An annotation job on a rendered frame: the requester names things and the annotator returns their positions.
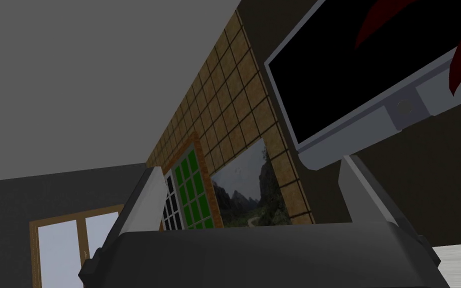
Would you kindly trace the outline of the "wooden framed pale window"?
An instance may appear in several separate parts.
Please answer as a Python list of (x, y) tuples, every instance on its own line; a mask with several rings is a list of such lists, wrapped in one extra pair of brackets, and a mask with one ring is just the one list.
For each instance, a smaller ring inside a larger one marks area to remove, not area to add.
[(30, 222), (33, 288), (84, 288), (78, 274), (103, 246), (122, 205)]

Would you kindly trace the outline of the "brown framed green pane window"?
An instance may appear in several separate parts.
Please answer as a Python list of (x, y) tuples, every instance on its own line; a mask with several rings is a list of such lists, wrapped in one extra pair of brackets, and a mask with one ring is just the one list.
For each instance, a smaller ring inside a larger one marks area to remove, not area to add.
[(162, 168), (167, 187), (160, 229), (223, 228), (200, 138), (193, 132)]

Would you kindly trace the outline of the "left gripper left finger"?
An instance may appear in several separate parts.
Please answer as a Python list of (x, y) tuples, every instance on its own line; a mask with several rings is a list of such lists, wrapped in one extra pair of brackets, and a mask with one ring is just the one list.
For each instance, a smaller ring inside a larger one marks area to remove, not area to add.
[(124, 204), (109, 235), (159, 230), (167, 192), (162, 168), (147, 168)]

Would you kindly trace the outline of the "grey framed black television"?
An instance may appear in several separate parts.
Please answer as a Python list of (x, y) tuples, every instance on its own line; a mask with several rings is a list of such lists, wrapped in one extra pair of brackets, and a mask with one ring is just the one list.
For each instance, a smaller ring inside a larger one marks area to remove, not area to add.
[(461, 0), (317, 0), (264, 66), (319, 170), (461, 105)]

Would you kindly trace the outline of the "mountain landscape picture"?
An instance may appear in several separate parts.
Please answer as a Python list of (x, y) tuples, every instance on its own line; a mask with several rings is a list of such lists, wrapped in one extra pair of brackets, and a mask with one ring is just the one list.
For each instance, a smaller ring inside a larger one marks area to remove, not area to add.
[(291, 225), (263, 139), (216, 172), (211, 181), (225, 228)]

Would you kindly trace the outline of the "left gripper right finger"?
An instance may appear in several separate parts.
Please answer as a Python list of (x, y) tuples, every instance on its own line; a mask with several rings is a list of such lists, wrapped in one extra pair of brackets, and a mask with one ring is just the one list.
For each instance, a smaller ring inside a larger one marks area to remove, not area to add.
[(353, 223), (398, 224), (393, 200), (358, 156), (342, 157), (338, 185)]

